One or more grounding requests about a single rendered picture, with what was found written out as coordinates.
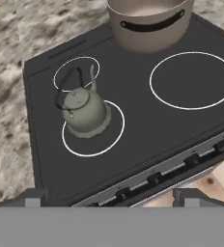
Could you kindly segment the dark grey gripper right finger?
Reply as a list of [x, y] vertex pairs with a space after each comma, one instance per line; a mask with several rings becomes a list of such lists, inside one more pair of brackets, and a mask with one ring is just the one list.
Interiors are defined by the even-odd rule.
[[174, 207], [214, 207], [224, 206], [219, 201], [207, 196], [196, 188], [178, 188], [173, 190]]

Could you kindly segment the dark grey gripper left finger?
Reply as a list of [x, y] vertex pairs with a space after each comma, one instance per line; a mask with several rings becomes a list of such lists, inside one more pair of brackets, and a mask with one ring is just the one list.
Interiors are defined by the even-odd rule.
[[48, 196], [47, 189], [28, 188], [13, 199], [0, 202], [0, 206], [41, 207], [46, 205]]

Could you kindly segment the grey-green kettle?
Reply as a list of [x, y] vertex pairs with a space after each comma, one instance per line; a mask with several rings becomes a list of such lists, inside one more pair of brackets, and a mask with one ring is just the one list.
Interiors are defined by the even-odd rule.
[[62, 87], [66, 79], [62, 81], [55, 96], [55, 105], [62, 111], [63, 118], [69, 132], [81, 139], [90, 139], [100, 135], [110, 124], [111, 109], [97, 92], [97, 82], [94, 75], [94, 66], [90, 67], [91, 87], [87, 89], [83, 81], [83, 73], [80, 67], [70, 69], [70, 73], [78, 72], [80, 87], [70, 91], [59, 100]]

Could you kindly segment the black stove knob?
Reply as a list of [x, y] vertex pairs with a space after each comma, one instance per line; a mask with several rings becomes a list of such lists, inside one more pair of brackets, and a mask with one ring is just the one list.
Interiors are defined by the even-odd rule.
[[130, 193], [130, 189], [128, 187], [122, 188], [119, 191], [116, 192], [116, 197], [119, 200], [125, 200], [128, 197], [128, 194]]
[[162, 175], [160, 172], [151, 174], [147, 177], [147, 182], [152, 184], [159, 184], [161, 182]]
[[216, 143], [213, 147], [217, 152], [224, 152], [224, 140]]
[[198, 165], [200, 162], [200, 156], [197, 153], [194, 153], [192, 155], [190, 155], [189, 157], [187, 157], [184, 161], [183, 161], [186, 165]]

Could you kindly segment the black stove hob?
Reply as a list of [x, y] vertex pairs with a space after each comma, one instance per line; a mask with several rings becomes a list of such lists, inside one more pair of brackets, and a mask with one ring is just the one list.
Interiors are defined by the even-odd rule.
[[[90, 67], [111, 122], [90, 139], [70, 134], [55, 105], [80, 87]], [[98, 28], [27, 61], [23, 69], [35, 183], [49, 206], [136, 206], [197, 178], [224, 160], [224, 31], [193, 16], [179, 43], [150, 55], [115, 42]], [[198, 165], [186, 165], [190, 155]], [[160, 172], [159, 184], [147, 177]], [[116, 192], [128, 187], [119, 200]]]

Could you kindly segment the beige cooking pot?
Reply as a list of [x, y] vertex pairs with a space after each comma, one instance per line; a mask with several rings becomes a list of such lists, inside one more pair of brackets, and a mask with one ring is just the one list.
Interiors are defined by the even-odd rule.
[[194, 0], [107, 0], [117, 43], [137, 53], [152, 53], [178, 42], [186, 32]]

